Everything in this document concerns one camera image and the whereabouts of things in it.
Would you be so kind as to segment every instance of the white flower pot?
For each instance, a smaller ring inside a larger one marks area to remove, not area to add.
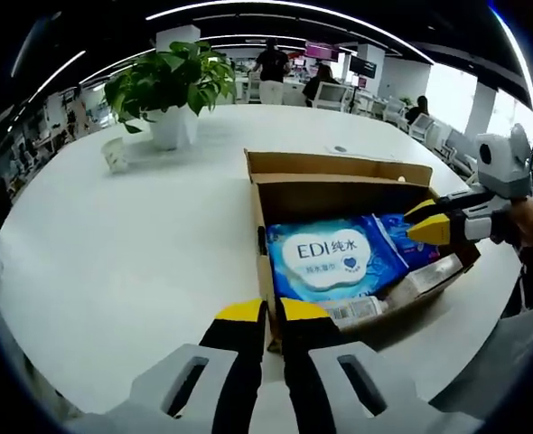
[[[150,131],[154,145],[164,151],[190,146],[196,140],[198,117],[188,104],[178,108],[170,107],[163,113],[161,110],[148,112]]]

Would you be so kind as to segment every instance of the box flap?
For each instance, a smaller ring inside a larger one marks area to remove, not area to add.
[[[254,184],[274,183],[364,183],[364,184],[408,184],[425,188],[422,184],[402,183],[386,178],[354,175],[322,174],[253,174]]]
[[[431,167],[406,163],[375,161],[346,156],[319,156],[284,152],[250,152],[245,149],[248,176],[255,182],[256,174],[318,174],[367,176],[429,185]]]

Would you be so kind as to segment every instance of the potted plant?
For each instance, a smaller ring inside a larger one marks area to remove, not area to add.
[[[403,102],[408,107],[413,105],[413,101],[411,100],[410,97],[402,97],[402,98],[399,98],[399,99],[401,100],[401,102]]]
[[[105,86],[106,102],[129,133],[128,120],[151,122],[154,143],[164,149],[194,141],[202,108],[213,110],[219,95],[235,95],[234,71],[207,42],[173,42],[168,52],[151,52]]]

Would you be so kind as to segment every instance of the green leaves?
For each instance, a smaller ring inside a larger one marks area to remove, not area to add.
[[[170,52],[160,52],[159,56],[165,61],[170,68],[175,71],[182,66],[185,60],[181,57],[175,56]]]
[[[188,107],[198,116],[204,107],[204,97],[201,90],[195,84],[191,84],[188,88]]]
[[[204,107],[216,106],[219,95],[236,95],[234,71],[226,56],[207,42],[173,42],[168,52],[151,52],[134,66],[113,77],[105,87],[108,105],[129,133],[131,118],[152,122],[147,113],[188,104],[198,116]]]

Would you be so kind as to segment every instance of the ceiling light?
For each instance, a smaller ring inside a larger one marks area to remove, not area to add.
[[[229,47],[266,47],[265,43],[223,43],[221,45],[212,45],[215,48],[229,48]],[[304,47],[294,47],[293,45],[277,45],[278,48],[286,48],[288,50],[303,50]]]
[[[64,63],[63,65],[60,66],[60,68],[55,71],[49,79],[47,79],[39,88],[38,90],[35,91],[35,93],[30,97],[30,99],[28,99],[28,102],[32,102],[32,100],[36,97],[36,95],[38,93],[40,93],[43,88],[45,88],[48,84],[50,84],[50,81],[52,81],[53,79],[56,78],[56,76],[64,71],[66,68],[68,68],[73,62],[75,62],[79,57],[83,56],[84,54],[86,54],[86,50],[83,50],[81,52],[79,52],[78,54],[76,54],[74,57],[72,57],[70,60],[68,60],[66,63]]]
[[[115,61],[114,63],[112,63],[111,65],[108,65],[107,67],[105,68],[102,68],[100,71],[96,71],[94,72],[92,75],[89,75],[88,77],[86,77],[84,80],[82,80],[79,84],[84,84],[86,81],[90,80],[90,79],[93,79],[94,77],[96,77],[98,74],[106,71],[106,70],[109,70],[110,68],[114,68],[116,65],[119,65],[120,63],[122,62],[125,62],[125,61],[129,61],[130,59],[134,59],[135,57],[138,57],[138,56],[142,56],[143,54],[146,54],[147,52],[153,52],[155,50],[155,48],[151,48],[149,50],[145,50],[143,52],[138,52],[136,54],[133,54],[132,56],[128,56],[126,57],[125,59],[122,59],[121,61]]]
[[[202,21],[202,20],[210,20],[210,19],[214,19],[214,18],[233,17],[233,16],[235,16],[235,14],[211,15],[211,16],[205,16],[205,17],[202,17],[202,18],[193,18],[192,20],[193,21]],[[372,38],[369,38],[368,36],[365,36],[364,34],[351,32],[351,31],[345,29],[344,27],[339,27],[337,25],[321,23],[320,21],[308,20],[306,18],[296,18],[294,16],[284,16],[284,15],[275,15],[275,14],[238,14],[238,16],[262,16],[262,17],[268,17],[268,18],[285,18],[286,20],[298,20],[298,21],[301,21],[301,22],[304,22],[304,23],[322,25],[323,27],[330,27],[330,28],[338,30],[340,32],[353,34],[355,36],[360,37],[361,39],[366,39],[367,41],[373,42],[375,45],[377,45],[378,47],[384,48],[386,51],[387,50],[391,50],[392,52],[394,52],[395,54],[397,54],[399,56],[402,55],[400,52],[398,52],[397,50],[395,50],[392,47],[388,47],[384,43],[381,43],[381,42],[376,41],[376,40],[374,40]]]
[[[22,107],[22,109],[18,112],[18,114],[14,118],[14,122],[22,115],[23,111],[25,110],[25,106]]]
[[[322,45],[317,45],[316,43],[309,43],[311,47],[320,48],[321,50],[332,50],[332,47],[323,47]]]
[[[20,62],[22,61],[23,54],[27,50],[28,46],[32,43],[32,39],[34,36],[34,32],[37,29],[37,23],[33,25],[32,29],[28,33],[28,35],[25,37],[25,40],[23,41],[22,47],[20,48],[20,51],[17,53],[17,57],[15,58],[14,67],[12,68],[12,72],[10,76],[13,78],[15,75],[15,72],[17,71],[18,66],[20,65]]]
[[[132,68],[133,66],[134,66],[134,64],[132,63],[131,65],[125,66],[124,68],[120,68],[119,70],[115,70],[114,72],[109,73],[108,77],[112,77],[113,75],[116,75],[119,72],[122,72],[123,70],[127,70],[128,68]]]
[[[210,39],[223,39],[223,38],[276,38],[276,39],[292,39],[293,41],[303,41],[305,38],[297,38],[295,36],[276,36],[273,34],[223,34],[221,36],[205,36],[201,38],[201,41],[209,41]]]
[[[518,58],[519,67],[521,68],[521,71],[523,72],[523,78],[526,81],[526,87],[528,88],[528,95],[529,100],[531,101],[531,109],[533,111],[533,82],[531,80],[531,73],[529,72],[528,63],[526,62],[526,58],[523,55],[523,51],[519,47],[518,41],[516,40],[516,37],[511,32],[511,29],[508,27],[507,24],[501,19],[501,17],[498,15],[497,12],[495,12],[493,9],[491,9],[495,17],[498,19],[498,21],[501,24],[501,28],[503,29],[503,32],[508,37],[508,40],[511,44],[511,49],[515,53],[516,57]]]
[[[425,60],[429,61],[430,63],[435,64],[435,62],[429,56],[419,51],[416,47],[411,45],[409,42],[405,42],[402,39],[397,38],[394,34],[389,33],[386,30],[383,30],[380,27],[377,27],[373,24],[367,23],[353,16],[341,14],[339,12],[335,12],[330,9],[325,9],[323,7],[314,6],[314,5],[304,5],[302,3],[287,2],[287,1],[282,1],[282,0],[215,0],[211,2],[203,2],[203,3],[194,4],[194,5],[186,5],[186,6],[175,7],[174,9],[168,9],[167,11],[163,11],[158,14],[147,16],[146,21],[154,20],[155,18],[159,18],[161,16],[165,16],[169,14],[176,14],[178,12],[196,9],[199,7],[214,6],[214,5],[239,5],[239,4],[281,5],[281,6],[289,6],[289,7],[298,7],[301,9],[308,9],[310,11],[320,12],[322,14],[334,15],[338,18],[342,18],[344,20],[348,20],[353,23],[363,25],[365,27],[370,28],[371,30],[374,30],[375,32],[381,33],[387,36],[388,38],[392,39],[393,41],[398,42],[401,45],[404,45],[409,50],[420,55],[421,57],[423,57]]]
[[[340,50],[344,50],[346,52],[350,52],[351,54],[357,55],[357,52],[352,50],[351,48],[345,48],[345,47],[339,47]]]

